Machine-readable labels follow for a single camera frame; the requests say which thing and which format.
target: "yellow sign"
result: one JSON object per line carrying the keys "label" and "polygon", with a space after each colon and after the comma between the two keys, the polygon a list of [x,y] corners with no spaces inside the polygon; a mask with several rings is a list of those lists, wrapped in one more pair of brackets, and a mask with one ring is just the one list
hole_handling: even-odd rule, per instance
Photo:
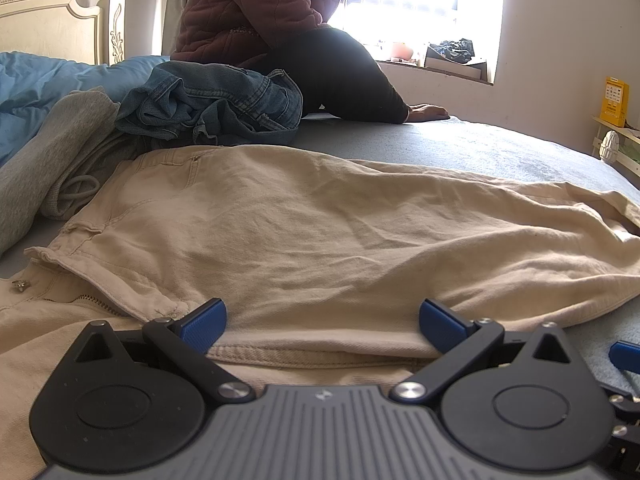
{"label": "yellow sign", "polygon": [[629,101],[629,85],[620,79],[607,77],[607,84],[600,109],[600,118],[607,123],[623,128],[626,121],[626,106]]}

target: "blue comforter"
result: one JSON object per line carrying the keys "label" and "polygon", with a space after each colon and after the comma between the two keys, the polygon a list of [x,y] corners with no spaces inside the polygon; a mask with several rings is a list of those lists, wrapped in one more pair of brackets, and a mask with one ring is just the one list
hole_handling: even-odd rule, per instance
{"label": "blue comforter", "polygon": [[144,84],[167,57],[140,56],[113,66],[22,52],[0,52],[0,166],[40,129],[53,105],[73,90],[102,86],[114,102]]}

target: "white wall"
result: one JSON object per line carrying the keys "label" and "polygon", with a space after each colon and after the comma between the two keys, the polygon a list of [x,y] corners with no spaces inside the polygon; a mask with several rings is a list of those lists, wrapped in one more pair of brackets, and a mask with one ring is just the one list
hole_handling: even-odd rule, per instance
{"label": "white wall", "polygon": [[640,128],[640,0],[504,0],[494,86],[382,66],[410,104],[591,151],[607,76],[631,85]]}

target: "person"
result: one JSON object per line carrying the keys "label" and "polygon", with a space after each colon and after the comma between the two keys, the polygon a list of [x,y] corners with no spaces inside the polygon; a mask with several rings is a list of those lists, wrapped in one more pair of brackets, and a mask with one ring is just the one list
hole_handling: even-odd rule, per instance
{"label": "person", "polygon": [[340,0],[188,0],[172,59],[284,70],[303,116],[324,110],[383,123],[448,119],[439,106],[408,106],[359,42],[327,21]]}

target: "bright window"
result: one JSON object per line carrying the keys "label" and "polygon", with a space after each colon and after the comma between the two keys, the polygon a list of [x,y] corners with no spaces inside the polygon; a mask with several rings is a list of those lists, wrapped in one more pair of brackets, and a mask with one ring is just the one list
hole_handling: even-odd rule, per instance
{"label": "bright window", "polygon": [[379,60],[389,59],[393,43],[407,44],[418,59],[429,43],[468,38],[491,74],[502,0],[341,0],[329,24],[347,31]]}
{"label": "bright window", "polygon": [[425,52],[426,44],[454,39],[458,0],[341,0],[329,21],[388,59],[393,42]]}

